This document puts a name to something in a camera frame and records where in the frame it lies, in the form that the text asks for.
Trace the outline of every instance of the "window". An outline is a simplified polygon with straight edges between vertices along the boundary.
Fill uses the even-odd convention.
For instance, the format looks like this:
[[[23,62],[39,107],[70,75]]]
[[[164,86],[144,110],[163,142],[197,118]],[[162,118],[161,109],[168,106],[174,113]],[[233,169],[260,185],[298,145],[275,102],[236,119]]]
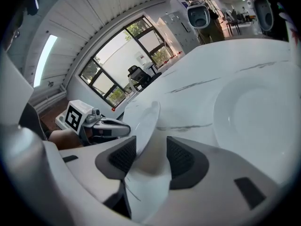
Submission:
[[[143,70],[144,66],[151,64],[161,67],[172,54],[158,31],[145,17],[141,17],[107,41],[88,62],[80,77],[115,108],[132,92],[128,81],[131,66],[136,65]]]

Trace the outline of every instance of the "round plate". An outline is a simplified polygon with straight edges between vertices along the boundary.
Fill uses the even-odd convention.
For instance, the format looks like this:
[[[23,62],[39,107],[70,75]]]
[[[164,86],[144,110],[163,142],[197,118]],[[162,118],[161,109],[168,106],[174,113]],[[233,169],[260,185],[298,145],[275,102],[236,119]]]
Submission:
[[[139,124],[133,131],[133,136],[136,136],[137,157],[145,149],[157,125],[160,116],[160,103],[153,101],[151,107],[146,108],[142,113]]]
[[[220,91],[214,104],[220,147],[239,154],[278,183],[293,171],[300,132],[296,100],[281,91],[261,78],[238,78]]]

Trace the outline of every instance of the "window frame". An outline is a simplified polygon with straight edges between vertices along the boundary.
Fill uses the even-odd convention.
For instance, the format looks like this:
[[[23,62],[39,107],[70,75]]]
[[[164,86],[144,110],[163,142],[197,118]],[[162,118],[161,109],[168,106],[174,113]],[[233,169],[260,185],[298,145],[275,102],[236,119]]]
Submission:
[[[146,19],[148,21],[149,24],[151,24],[150,28],[147,28],[146,30],[144,30],[143,32],[141,32],[140,34],[138,34],[137,36],[134,36],[131,34],[131,32],[127,29],[127,27],[129,27],[130,25],[138,22],[141,19]],[[124,90],[98,63],[98,61],[95,59],[95,56],[98,54],[98,52],[100,50],[102,50],[104,48],[104,46],[106,46],[113,38],[115,38],[118,34],[120,34],[121,32],[126,31],[137,43],[138,45],[142,48],[142,50],[146,53],[146,55],[150,58],[150,60],[152,61],[152,63],[154,64],[154,66],[158,69],[160,68],[162,65],[160,65],[159,67],[157,66],[156,62],[153,60],[153,58],[151,57],[155,52],[157,52],[160,48],[166,46],[167,50],[169,51],[170,54],[173,55],[172,50],[170,49],[169,45],[165,42],[164,38],[161,36],[161,34],[157,31],[157,29],[153,26],[153,24],[145,17],[142,16],[134,21],[132,21],[131,23],[127,24],[126,26],[122,27],[119,31],[117,31],[113,36],[111,36],[89,59],[89,61],[86,63],[86,65],[84,66],[84,68],[80,71],[79,73],[79,77],[81,80],[83,80],[85,82],[85,84],[87,84],[102,100],[104,100],[108,105],[110,105],[112,108],[117,108],[127,97],[127,95],[129,95],[129,93]],[[159,46],[157,46],[156,48],[154,48],[151,52],[148,52],[147,49],[142,45],[142,43],[139,41],[139,38],[141,38],[142,36],[146,35],[147,33],[154,31],[163,41],[163,43],[161,43]],[[92,78],[91,82],[88,84],[87,81],[85,81],[82,78],[82,74],[84,72],[84,70],[86,69],[86,67],[89,65],[89,63],[93,61],[99,68],[100,70],[94,75],[94,77]],[[95,89],[93,87],[94,82],[98,79],[98,77],[104,73],[113,83],[114,85],[109,89],[109,91],[102,96],[97,89]],[[109,100],[107,100],[108,95],[115,89],[119,87],[124,93],[125,93],[125,98],[123,100],[121,100],[116,106],[114,106]]]

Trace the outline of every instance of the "marble tabletop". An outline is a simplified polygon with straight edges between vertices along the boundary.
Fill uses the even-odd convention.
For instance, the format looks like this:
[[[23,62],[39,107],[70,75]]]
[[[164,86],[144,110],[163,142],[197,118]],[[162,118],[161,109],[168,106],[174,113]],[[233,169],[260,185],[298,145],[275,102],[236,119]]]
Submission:
[[[159,196],[147,199],[147,195],[140,195],[144,199],[137,200],[135,192],[127,192],[133,221],[142,222],[168,195],[171,175],[166,158],[166,137],[219,146],[213,129],[215,99],[229,81],[249,74],[282,83],[283,90],[301,98],[301,70],[290,62],[287,42],[241,39],[195,48],[127,105],[123,122],[135,128],[152,101],[161,104],[157,128],[126,178],[129,189],[135,181],[138,194],[139,187],[146,187],[154,191],[149,194]]]

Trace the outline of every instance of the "khaki pants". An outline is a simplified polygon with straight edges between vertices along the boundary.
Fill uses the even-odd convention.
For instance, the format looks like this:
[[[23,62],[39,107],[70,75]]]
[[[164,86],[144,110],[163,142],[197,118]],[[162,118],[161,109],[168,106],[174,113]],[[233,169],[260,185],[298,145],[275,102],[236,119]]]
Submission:
[[[207,28],[197,29],[199,35],[203,39],[204,43],[210,43],[210,38],[213,42],[224,41],[225,37],[222,32],[222,28],[218,20],[210,20],[210,24]]]

